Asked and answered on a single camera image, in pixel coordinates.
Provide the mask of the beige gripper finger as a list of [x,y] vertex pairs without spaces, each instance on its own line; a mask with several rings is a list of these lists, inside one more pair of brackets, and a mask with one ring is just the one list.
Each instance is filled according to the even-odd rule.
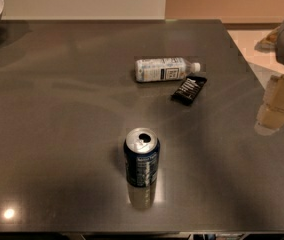
[[272,75],[267,82],[255,130],[263,136],[272,135],[284,125],[284,74]]

